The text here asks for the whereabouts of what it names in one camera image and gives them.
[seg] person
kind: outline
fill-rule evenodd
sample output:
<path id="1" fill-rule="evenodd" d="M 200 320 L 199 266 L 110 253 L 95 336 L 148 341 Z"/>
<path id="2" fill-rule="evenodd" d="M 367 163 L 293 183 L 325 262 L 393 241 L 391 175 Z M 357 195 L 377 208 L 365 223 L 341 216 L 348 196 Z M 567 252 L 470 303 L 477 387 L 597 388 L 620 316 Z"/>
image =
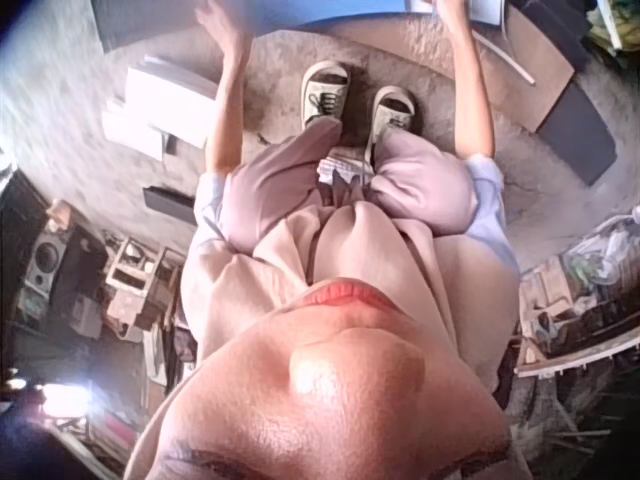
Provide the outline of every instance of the person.
<path id="1" fill-rule="evenodd" d="M 348 69 L 312 67 L 302 133 L 240 165 L 252 38 L 220 0 L 198 10 L 224 53 L 181 285 L 198 368 L 125 478 L 529 478 L 491 395 L 519 284 L 491 112 L 466 2 L 438 10 L 456 156 L 409 132 L 415 104 L 388 87 L 366 170 L 333 161 L 324 188 Z"/>

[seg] leg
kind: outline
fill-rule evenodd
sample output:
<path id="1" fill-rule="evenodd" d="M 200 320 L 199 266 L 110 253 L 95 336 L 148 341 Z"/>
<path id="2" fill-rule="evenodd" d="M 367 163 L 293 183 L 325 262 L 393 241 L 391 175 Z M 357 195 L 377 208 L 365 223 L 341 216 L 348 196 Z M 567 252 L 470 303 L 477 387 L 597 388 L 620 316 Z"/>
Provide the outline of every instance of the leg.
<path id="1" fill-rule="evenodd" d="M 394 96 L 394 100 L 409 104 L 406 112 L 415 112 L 408 95 Z M 370 141 L 375 145 L 376 176 L 368 199 L 389 217 L 420 220 L 436 235 L 465 232 L 473 220 L 477 200 L 464 163 L 406 131 L 410 124 L 406 121 L 408 113 L 389 113 L 393 105 L 382 103 L 384 98 L 378 101 L 381 103 L 374 106 L 373 121 L 378 133 Z M 388 120 L 398 115 L 405 121 Z M 381 127 L 381 121 L 391 126 Z"/>
<path id="2" fill-rule="evenodd" d="M 318 78 L 332 75 L 342 82 Z M 316 170 L 340 139 L 348 72 L 333 62 L 312 67 L 302 88 L 305 130 L 266 149 L 227 178 L 220 230 L 239 252 L 250 255 L 283 218 L 310 205 L 322 206 Z"/>

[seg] concrete floor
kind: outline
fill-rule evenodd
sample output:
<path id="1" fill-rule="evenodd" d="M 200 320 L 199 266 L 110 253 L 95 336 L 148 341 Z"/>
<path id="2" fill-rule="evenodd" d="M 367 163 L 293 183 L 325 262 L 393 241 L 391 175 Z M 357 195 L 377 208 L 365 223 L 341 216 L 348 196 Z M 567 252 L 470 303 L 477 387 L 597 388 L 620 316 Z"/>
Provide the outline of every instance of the concrete floor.
<path id="1" fill-rule="evenodd" d="M 123 95 L 127 66 L 145 54 L 217 79 L 220 54 L 199 28 L 102 53 L 89 0 L 42 0 L 0 47 L 0 148 L 49 199 L 64 198 L 96 227 L 150 244 L 186 250 L 193 228 L 144 206 L 142 188 L 195 191 L 203 154 L 178 142 L 164 163 L 104 139 L 105 101 Z M 245 160 L 262 148 L 257 134 L 279 142 L 299 131 L 299 88 L 319 60 L 352 66 L 347 145 L 362 145 L 375 90 L 397 84 L 414 92 L 421 131 L 453 145 L 453 83 L 409 62 L 345 41 L 278 32 L 259 39 L 249 66 Z M 595 62 L 578 76 L 616 139 L 618 160 L 592 188 L 535 135 L 496 113 L 497 162 L 506 175 L 509 236 L 523 270 L 566 248 L 613 212 L 640 202 L 640 95 Z"/>

